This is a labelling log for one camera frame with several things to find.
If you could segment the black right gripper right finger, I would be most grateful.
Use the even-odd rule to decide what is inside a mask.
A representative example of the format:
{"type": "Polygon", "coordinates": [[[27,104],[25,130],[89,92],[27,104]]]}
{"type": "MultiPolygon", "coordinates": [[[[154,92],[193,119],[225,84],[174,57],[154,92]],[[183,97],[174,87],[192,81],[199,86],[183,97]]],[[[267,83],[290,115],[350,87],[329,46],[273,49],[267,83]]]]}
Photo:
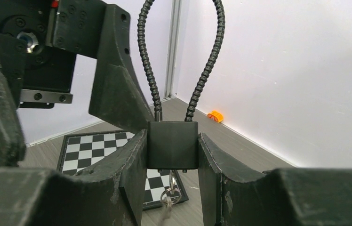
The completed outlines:
{"type": "Polygon", "coordinates": [[[280,168],[258,172],[199,142],[206,226],[352,226],[352,169],[280,168]]]}

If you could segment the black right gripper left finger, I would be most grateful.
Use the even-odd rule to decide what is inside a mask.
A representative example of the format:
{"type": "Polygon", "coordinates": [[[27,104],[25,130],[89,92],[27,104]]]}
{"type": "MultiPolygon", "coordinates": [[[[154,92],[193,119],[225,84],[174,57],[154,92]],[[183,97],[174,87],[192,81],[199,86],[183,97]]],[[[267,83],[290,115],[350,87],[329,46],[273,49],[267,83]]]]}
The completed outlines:
{"type": "Polygon", "coordinates": [[[0,226],[131,226],[141,222],[147,131],[74,176],[0,168],[0,226]]]}

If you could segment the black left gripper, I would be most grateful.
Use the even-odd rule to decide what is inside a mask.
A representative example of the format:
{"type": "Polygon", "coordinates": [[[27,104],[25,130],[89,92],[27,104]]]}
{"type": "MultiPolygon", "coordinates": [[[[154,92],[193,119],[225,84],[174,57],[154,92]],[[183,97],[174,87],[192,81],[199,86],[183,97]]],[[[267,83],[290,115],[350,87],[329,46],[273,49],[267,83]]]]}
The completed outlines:
{"type": "Polygon", "coordinates": [[[72,102],[77,55],[97,56],[89,114],[132,133],[147,128],[154,117],[129,31],[129,13],[101,0],[0,0],[0,167],[17,167],[26,153],[16,106],[72,102]]]}

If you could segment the small black cable padlock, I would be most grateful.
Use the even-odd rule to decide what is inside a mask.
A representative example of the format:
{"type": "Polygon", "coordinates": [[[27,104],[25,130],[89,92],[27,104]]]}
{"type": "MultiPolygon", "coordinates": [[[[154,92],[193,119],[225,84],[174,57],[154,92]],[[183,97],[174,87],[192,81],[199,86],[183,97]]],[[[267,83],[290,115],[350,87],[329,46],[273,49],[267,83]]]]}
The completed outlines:
{"type": "Polygon", "coordinates": [[[194,88],[184,121],[164,121],[162,105],[149,60],[145,27],[152,0],[146,0],[141,8],[137,24],[137,42],[145,75],[150,86],[154,106],[154,121],[148,123],[147,168],[152,170],[169,170],[169,187],[161,193],[163,205],[158,225],[164,226],[170,218],[173,206],[180,202],[182,193],[176,183],[175,171],[195,170],[199,166],[198,123],[193,121],[194,113],[209,75],[211,74],[224,39],[225,13],[220,0],[214,2],[217,14],[217,30],[214,45],[209,58],[194,88]]]}

